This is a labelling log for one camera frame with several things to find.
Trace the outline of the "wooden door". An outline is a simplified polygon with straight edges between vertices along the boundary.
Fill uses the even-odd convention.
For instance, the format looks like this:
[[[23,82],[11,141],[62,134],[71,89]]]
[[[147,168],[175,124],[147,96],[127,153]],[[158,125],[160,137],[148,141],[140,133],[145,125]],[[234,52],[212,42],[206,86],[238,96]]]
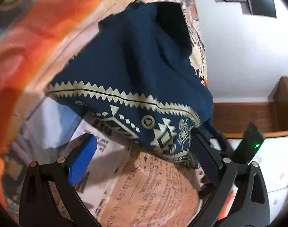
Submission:
[[[242,138],[253,122],[265,137],[288,136],[288,77],[280,78],[273,101],[265,103],[215,103],[213,124],[228,138]]]

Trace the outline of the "printed newspaper bedspread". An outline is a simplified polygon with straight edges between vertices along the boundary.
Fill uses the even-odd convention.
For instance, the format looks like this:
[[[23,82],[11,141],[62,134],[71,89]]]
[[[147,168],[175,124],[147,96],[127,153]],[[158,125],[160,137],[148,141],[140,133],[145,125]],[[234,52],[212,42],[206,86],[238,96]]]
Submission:
[[[6,225],[186,225],[211,105],[196,0],[0,0]]]

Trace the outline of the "navy patterned garment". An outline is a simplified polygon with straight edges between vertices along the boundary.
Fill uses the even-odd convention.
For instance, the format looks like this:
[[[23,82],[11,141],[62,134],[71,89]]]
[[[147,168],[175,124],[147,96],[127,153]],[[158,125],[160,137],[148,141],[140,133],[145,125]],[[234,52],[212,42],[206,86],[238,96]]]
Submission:
[[[159,157],[196,168],[191,130],[210,137],[213,97],[190,63],[192,45],[179,3],[132,2],[99,22],[99,33],[47,87],[71,108]]]

